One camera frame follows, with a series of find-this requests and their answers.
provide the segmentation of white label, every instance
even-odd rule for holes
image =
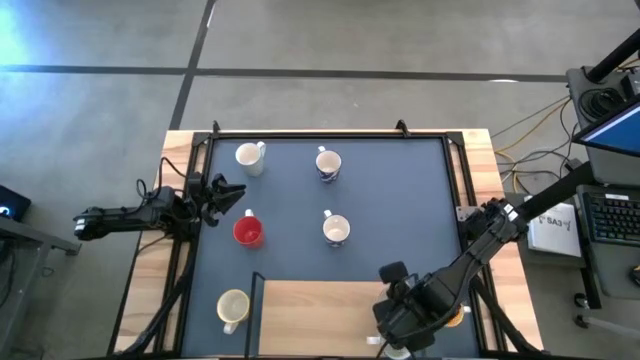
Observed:
[[[616,195],[616,194],[604,194],[607,199],[612,200],[629,200],[627,195]]]

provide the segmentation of wooden panel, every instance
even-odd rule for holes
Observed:
[[[375,356],[378,282],[267,281],[260,355]]]
[[[242,133],[271,133],[280,132],[280,130],[261,130],[261,131],[222,131],[227,134],[242,134]],[[354,130],[286,130],[289,133],[304,133],[304,132],[353,132]],[[377,130],[363,130],[368,132],[390,133],[397,131],[390,131],[385,129]],[[444,132],[447,130],[431,130],[431,129],[418,129],[411,130],[414,133],[420,132]],[[501,198],[504,197],[502,183],[498,174],[498,167],[496,165],[495,157],[493,155],[493,147],[491,145],[491,139],[489,132],[484,129],[452,129],[448,131],[461,131],[464,134],[467,158],[469,161],[469,167],[471,170],[471,177],[476,194],[476,201],[481,204],[490,200],[492,197]],[[191,149],[191,139],[193,131],[169,131],[165,139],[165,146],[162,151],[162,155],[171,159],[176,164],[178,169],[186,171],[189,151]],[[453,165],[456,172],[456,179],[458,182],[458,189],[461,193],[462,203],[467,202],[466,192],[464,191],[464,183],[462,181],[462,174],[460,172],[460,161],[455,151],[452,151]],[[176,189],[181,189],[183,186],[183,179],[172,173],[170,167],[165,166],[163,169],[163,182],[165,185],[171,185]],[[170,249],[170,244],[163,245]],[[137,262],[133,273],[133,278],[130,286],[129,296],[127,298],[125,313],[120,327],[120,333],[117,341],[116,350],[121,350],[126,344],[130,344],[138,335],[139,331],[143,329],[148,323],[157,307],[160,304],[162,297],[162,289],[164,287],[164,277],[166,276],[167,262],[170,252],[162,251],[161,248],[156,249],[155,255],[151,256],[141,255]],[[529,288],[524,276],[524,269],[520,261],[517,246],[515,244],[506,245],[491,261],[491,270],[496,285],[496,292],[498,294],[498,301],[505,310],[506,314],[511,318],[516,328],[518,328],[522,334],[531,342],[534,346],[542,348],[542,341],[540,339],[540,333],[536,322],[536,317],[533,312],[533,305],[529,297]],[[358,320],[360,322],[373,321],[373,316],[370,313],[370,308],[367,313],[361,313]],[[490,343],[492,341],[491,323],[487,317],[486,310],[483,311],[483,323],[487,332],[487,337]],[[173,334],[175,327],[175,321],[171,321],[169,324],[168,333]],[[262,336],[269,336],[268,331],[263,333]],[[311,343],[314,340],[305,339],[301,341],[305,343]],[[362,341],[358,338],[358,341],[354,340],[353,346],[361,346]]]

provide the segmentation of concrete floor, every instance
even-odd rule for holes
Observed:
[[[204,8],[205,0],[5,1],[0,64],[186,67]],[[219,0],[199,66],[561,75],[597,62],[638,17],[631,0]],[[0,73],[0,183],[33,199],[27,222],[72,238],[71,218],[87,206],[136,204],[135,179],[153,179],[181,84],[182,76]],[[565,95],[561,83],[196,77],[181,128],[208,129],[214,119],[228,129],[375,128],[404,119],[495,133]],[[565,115],[572,126],[573,109]],[[494,145],[512,143],[535,119]],[[509,153],[562,143],[558,122]],[[579,146],[572,153],[586,159]],[[548,156],[523,169],[558,165]],[[553,180],[523,178],[534,192]],[[103,355],[135,238],[53,256],[56,273],[40,281],[18,346],[44,349],[45,359]],[[577,270],[525,270],[547,350],[640,357],[635,342],[573,325]],[[606,301],[602,318],[640,328],[639,305]]]

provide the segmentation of wooden table frame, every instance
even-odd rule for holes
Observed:
[[[444,146],[448,157],[448,173],[452,185],[452,196],[456,205],[475,206],[489,199],[501,198],[500,182],[493,148],[487,130],[411,130],[410,134],[402,130],[240,130],[224,131],[216,129],[211,132],[169,131],[165,138],[162,155],[169,158],[182,172],[193,172],[203,169],[207,176],[212,142],[216,138],[273,138],[273,137],[385,137],[402,138],[403,136],[439,137],[447,141]],[[163,185],[181,189],[184,183],[169,167],[163,171]],[[139,247],[153,240],[156,234],[141,234]],[[175,283],[185,262],[189,244],[179,244],[171,240],[163,240],[145,250],[132,264],[129,281],[114,328],[109,352],[120,351],[130,345],[144,329],[150,318],[167,296],[171,284]],[[507,244],[491,261],[490,269],[485,268],[483,278],[490,291],[496,295],[506,314],[534,346],[541,348],[540,334],[529,297],[529,291],[520,262],[517,246]],[[513,349],[504,335],[494,325],[486,308],[475,296],[470,297],[471,305],[476,311],[476,334],[482,349]],[[163,326],[153,347],[147,351],[165,351],[173,349],[173,356],[180,354],[183,329],[186,319],[186,303],[179,300]]]

